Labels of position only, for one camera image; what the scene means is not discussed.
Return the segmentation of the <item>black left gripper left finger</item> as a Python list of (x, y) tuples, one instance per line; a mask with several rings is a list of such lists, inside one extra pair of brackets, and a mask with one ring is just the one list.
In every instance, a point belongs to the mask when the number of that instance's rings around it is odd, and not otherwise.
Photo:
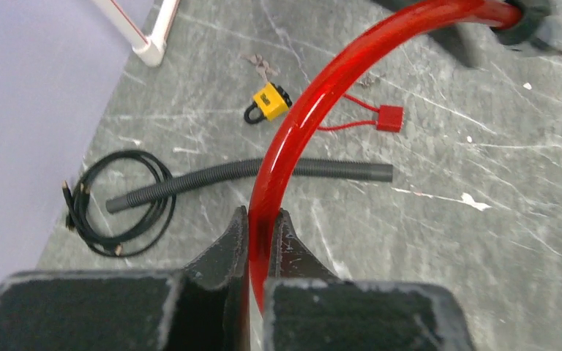
[(0, 350), (248, 350), (248, 224), (182, 268), (23, 271), (0, 284)]

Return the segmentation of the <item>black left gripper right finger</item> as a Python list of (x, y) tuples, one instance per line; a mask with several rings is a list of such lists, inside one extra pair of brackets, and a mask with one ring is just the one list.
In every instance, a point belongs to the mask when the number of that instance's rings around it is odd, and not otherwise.
[(341, 279), (302, 243), (285, 210), (275, 221), (264, 289), (264, 350), (475, 348), (445, 287)]

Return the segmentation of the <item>red cable bike lock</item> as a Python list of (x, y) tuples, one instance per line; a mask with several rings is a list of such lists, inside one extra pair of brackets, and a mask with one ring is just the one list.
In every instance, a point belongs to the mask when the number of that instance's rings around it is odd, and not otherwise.
[(519, 45), (553, 13), (551, 1), (419, 1), (375, 24), (339, 53), (290, 109), (255, 180), (248, 212), (249, 269), (258, 308), (264, 305), (274, 223), (289, 179), (313, 133), (354, 82), (417, 35), (456, 23), (481, 23), (492, 27), (502, 45)]

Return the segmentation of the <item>yellow padlock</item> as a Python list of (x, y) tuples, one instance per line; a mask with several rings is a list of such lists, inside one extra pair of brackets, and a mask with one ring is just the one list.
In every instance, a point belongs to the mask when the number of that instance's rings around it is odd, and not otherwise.
[(293, 105), (290, 95), (281, 86), (268, 82), (252, 97), (252, 104), (244, 111), (247, 124), (272, 121), (290, 110)]

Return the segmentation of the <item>silver padlock keys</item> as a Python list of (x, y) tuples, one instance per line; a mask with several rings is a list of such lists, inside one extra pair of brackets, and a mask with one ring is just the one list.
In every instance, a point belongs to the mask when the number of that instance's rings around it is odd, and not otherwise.
[(242, 54), (241, 57), (254, 66), (255, 71), (263, 79), (264, 83), (268, 83), (270, 81), (270, 77), (276, 77), (279, 75), (279, 71), (274, 69), (260, 54)]

